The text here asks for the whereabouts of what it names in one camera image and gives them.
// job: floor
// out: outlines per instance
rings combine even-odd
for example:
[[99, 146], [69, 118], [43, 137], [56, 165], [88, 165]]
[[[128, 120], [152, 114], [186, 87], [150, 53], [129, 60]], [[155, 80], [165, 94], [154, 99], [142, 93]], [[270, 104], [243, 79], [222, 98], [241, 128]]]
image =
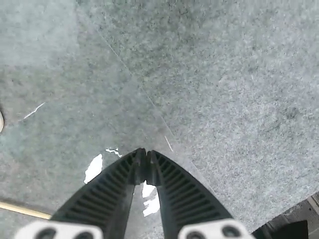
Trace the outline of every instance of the floor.
[[[249, 231], [319, 191], [318, 0], [0, 3], [1, 201], [52, 214], [138, 147]], [[160, 238], [136, 196], [128, 237]], [[30, 220], [2, 210], [1, 234]]]

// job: white debris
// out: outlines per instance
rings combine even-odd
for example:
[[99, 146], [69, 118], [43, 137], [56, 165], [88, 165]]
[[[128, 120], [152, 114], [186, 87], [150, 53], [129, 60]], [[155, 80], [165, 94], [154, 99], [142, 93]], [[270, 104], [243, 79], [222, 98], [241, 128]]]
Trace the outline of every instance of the white debris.
[[109, 153], [114, 153], [115, 155], [119, 156], [119, 157], [122, 157], [122, 155], [119, 153], [119, 148], [116, 148], [116, 149], [105, 149], [105, 151], [109, 152]]
[[87, 184], [93, 178], [95, 178], [98, 174], [102, 172], [102, 154], [99, 154], [95, 158], [93, 158], [92, 162], [90, 163], [88, 169], [85, 171], [85, 179], [84, 183]]

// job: black object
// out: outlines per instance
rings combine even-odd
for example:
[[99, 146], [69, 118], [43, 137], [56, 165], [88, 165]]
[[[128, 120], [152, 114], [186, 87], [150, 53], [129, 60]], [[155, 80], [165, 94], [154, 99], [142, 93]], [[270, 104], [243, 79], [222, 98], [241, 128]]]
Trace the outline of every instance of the black object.
[[176, 239], [189, 224], [232, 218], [193, 176], [169, 158], [139, 148], [111, 164], [76, 192], [51, 218], [95, 225], [105, 239], [123, 239], [134, 188], [157, 188], [165, 239]]
[[263, 225], [252, 234], [256, 239], [308, 239], [308, 222], [290, 223], [273, 232]]

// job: wooden stick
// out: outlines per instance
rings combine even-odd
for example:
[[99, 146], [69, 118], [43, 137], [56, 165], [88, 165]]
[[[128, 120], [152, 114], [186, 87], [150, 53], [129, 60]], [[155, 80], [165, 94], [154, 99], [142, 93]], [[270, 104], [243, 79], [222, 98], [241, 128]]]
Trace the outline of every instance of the wooden stick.
[[6, 209], [12, 212], [16, 212], [16, 213], [21, 213], [21, 214], [25, 214], [28, 216], [32, 216], [32, 217], [36, 217], [36, 218], [42, 218], [42, 219], [50, 219], [51, 216], [49, 214], [46, 213], [42, 213], [42, 212], [38, 212], [32, 209], [28, 209], [28, 208], [23, 208], [20, 206], [16, 206], [16, 205], [12, 205], [9, 203], [4, 203], [4, 202], [0, 202], [0, 208], [2, 209]]

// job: screw hole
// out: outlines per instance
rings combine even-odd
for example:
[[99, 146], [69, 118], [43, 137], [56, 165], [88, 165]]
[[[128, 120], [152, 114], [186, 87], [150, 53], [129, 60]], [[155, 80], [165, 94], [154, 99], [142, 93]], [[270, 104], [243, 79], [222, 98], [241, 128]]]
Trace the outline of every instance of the screw hole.
[[77, 235], [75, 239], [93, 239], [93, 235], [91, 233], [84, 232]]
[[190, 232], [187, 234], [186, 239], [205, 239], [205, 237], [200, 232]]
[[53, 239], [56, 234], [55, 229], [53, 228], [46, 228], [40, 231], [36, 235], [36, 239]]
[[223, 228], [223, 234], [225, 235], [225, 237], [227, 238], [237, 238], [240, 237], [240, 232], [232, 226], [225, 226]]

